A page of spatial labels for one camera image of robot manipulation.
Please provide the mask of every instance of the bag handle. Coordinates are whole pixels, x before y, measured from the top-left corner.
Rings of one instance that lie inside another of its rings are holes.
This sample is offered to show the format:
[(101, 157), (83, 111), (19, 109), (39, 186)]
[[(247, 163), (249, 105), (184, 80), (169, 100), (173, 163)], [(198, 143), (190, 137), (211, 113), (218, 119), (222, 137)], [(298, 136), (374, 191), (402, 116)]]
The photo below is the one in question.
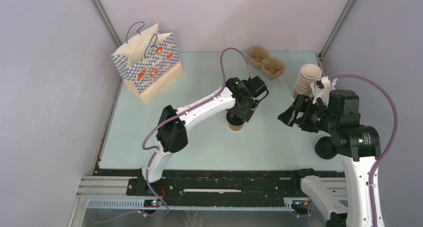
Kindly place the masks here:
[(131, 30), (131, 28), (135, 25), (135, 24), (139, 24), (139, 23), (142, 23), (143, 25), (137, 30), (137, 33), (139, 34), (139, 35), (141, 35), (141, 33), (140, 33), (140, 30), (145, 26), (145, 22), (143, 22), (143, 21), (138, 21), (138, 22), (136, 22), (136, 23), (134, 23), (134, 24), (132, 24), (130, 27), (129, 27), (129, 29), (128, 29), (128, 32), (126, 33), (126, 44), (128, 44), (128, 35), (129, 35), (129, 31)]
[[(153, 40), (153, 37), (154, 36), (156, 36), (156, 40), (154, 41), (154, 43), (153, 43), (153, 45), (151, 45), (150, 46), (150, 44), (151, 44), (151, 41)], [(150, 48), (150, 47), (157, 47), (156, 46), (156, 42), (157, 42), (157, 39), (158, 39), (159, 37), (157, 36), (157, 34), (153, 34), (153, 36), (151, 37), (151, 39), (150, 39), (150, 42), (148, 43), (148, 45), (147, 45), (147, 48), (146, 48), (146, 50), (144, 51), (144, 57), (145, 57), (145, 55), (146, 55), (146, 53), (147, 53), (147, 49), (148, 48)]]

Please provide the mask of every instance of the blue checkered bag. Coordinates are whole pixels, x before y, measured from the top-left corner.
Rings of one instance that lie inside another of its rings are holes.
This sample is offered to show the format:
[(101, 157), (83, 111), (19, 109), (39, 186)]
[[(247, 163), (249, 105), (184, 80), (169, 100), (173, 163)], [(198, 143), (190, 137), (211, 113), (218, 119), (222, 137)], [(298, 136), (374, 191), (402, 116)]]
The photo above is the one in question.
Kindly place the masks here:
[(119, 47), (120, 51), (111, 56), (128, 89), (134, 94), (143, 93), (180, 62), (173, 34), (157, 34), (154, 32), (158, 31), (158, 26), (151, 28), (145, 30), (149, 30), (146, 33), (138, 29), (140, 35), (127, 40)]

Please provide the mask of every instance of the paper shopping bag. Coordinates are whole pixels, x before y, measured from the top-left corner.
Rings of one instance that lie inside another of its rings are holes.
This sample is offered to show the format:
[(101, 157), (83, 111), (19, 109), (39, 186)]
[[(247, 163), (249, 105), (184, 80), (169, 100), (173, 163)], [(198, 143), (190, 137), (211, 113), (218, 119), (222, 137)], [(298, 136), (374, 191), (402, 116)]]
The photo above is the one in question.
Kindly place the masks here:
[(173, 34), (157, 31), (158, 24), (139, 32), (112, 54), (128, 90), (145, 103), (183, 73)]

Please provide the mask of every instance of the purple tube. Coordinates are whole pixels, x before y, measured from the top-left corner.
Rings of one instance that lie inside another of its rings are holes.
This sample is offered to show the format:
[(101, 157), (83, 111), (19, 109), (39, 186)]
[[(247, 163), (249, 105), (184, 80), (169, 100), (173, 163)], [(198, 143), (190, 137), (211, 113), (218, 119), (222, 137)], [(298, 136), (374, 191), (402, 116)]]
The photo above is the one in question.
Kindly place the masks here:
[(391, 149), (392, 145), (394, 144), (394, 140), (395, 140), (395, 137), (396, 137), (397, 131), (398, 131), (398, 112), (397, 112), (397, 108), (395, 107), (394, 101), (389, 96), (389, 94), (381, 86), (379, 86), (378, 84), (372, 82), (369, 79), (366, 79), (366, 78), (364, 78), (362, 76), (357, 76), (357, 75), (338, 75), (338, 76), (333, 76), (330, 79), (335, 79), (335, 78), (338, 78), (338, 79), (341, 79), (341, 78), (356, 78), (356, 79), (365, 81), (368, 84), (371, 84), (372, 86), (374, 86), (375, 88), (377, 88), (378, 90), (380, 90), (383, 93), (383, 95), (389, 101), (389, 104), (391, 105), (391, 108), (392, 108), (392, 112), (394, 113), (394, 128), (392, 130), (391, 138), (389, 139), (388, 145), (386, 146), (386, 149), (382, 153), (381, 157), (372, 166), (372, 168), (370, 170), (370, 176), (369, 176), (370, 202), (371, 202), (371, 206), (372, 206), (373, 227), (378, 227), (378, 213), (376, 211), (375, 190), (373, 189), (372, 186), (370, 186), (370, 184), (374, 184), (373, 179), (375, 177), (375, 172), (378, 169), (379, 165), (381, 164), (382, 160), (385, 159), (385, 157), (388, 154), (389, 150)]

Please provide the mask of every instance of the black joint housing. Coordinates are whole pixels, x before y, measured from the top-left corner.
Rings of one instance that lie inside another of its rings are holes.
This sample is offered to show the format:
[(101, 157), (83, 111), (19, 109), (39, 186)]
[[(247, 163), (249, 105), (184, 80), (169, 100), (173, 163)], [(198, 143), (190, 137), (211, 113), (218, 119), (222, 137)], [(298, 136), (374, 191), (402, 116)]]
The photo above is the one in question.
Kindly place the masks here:
[[(176, 110), (171, 105), (163, 108), (159, 124), (174, 116), (176, 116)], [(175, 153), (188, 144), (187, 130), (184, 122), (179, 118), (160, 127), (156, 138), (162, 143), (164, 152)]]

